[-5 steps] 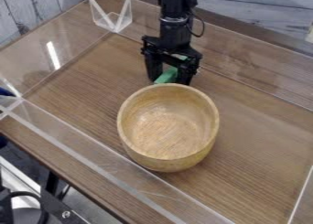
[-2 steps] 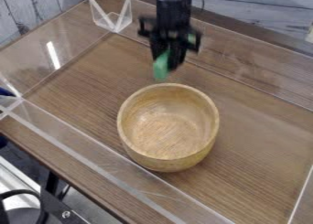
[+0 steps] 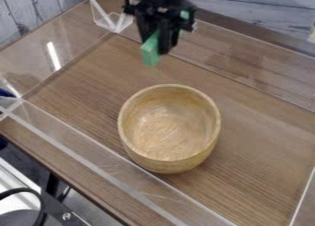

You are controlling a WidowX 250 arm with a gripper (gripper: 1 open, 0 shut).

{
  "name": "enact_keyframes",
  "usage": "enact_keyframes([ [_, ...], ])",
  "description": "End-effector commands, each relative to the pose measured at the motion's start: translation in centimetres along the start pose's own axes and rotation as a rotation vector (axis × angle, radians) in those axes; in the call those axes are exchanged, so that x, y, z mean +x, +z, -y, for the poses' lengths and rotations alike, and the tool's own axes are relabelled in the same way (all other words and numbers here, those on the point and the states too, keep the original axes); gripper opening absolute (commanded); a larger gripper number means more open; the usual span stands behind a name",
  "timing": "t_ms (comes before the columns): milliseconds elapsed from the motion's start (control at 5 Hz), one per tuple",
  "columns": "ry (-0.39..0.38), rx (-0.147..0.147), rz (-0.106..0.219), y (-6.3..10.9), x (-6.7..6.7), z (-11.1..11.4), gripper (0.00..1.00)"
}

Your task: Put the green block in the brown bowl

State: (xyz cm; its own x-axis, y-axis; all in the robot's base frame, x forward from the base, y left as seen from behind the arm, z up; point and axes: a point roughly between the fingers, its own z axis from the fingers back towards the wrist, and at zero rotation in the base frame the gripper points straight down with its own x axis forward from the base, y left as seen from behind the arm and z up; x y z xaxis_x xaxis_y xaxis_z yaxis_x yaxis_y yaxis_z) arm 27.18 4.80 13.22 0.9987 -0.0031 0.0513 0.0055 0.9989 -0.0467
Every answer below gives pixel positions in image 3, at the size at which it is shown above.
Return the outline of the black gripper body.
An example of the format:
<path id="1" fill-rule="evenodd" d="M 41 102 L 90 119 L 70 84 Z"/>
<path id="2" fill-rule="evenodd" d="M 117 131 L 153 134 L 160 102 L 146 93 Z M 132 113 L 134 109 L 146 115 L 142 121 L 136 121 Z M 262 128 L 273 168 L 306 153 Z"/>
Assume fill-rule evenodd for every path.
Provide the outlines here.
<path id="1" fill-rule="evenodd" d="M 124 0 L 122 12 L 134 17 L 136 12 L 152 16 L 157 12 L 186 10 L 196 14 L 197 7 L 188 0 Z"/>

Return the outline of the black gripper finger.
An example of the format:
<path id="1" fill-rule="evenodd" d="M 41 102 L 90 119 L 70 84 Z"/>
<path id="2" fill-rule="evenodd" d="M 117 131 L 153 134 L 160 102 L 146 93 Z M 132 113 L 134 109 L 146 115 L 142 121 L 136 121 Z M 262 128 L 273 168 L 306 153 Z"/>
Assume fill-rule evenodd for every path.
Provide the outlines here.
<path id="1" fill-rule="evenodd" d="M 141 42 L 145 42 L 150 34 L 157 30 L 158 18 L 156 16 L 149 16 L 142 12 L 136 12 L 134 18 Z"/>
<path id="2" fill-rule="evenodd" d="M 177 45 L 180 36 L 180 20 L 162 18 L 158 22 L 158 54 L 168 54 Z"/>

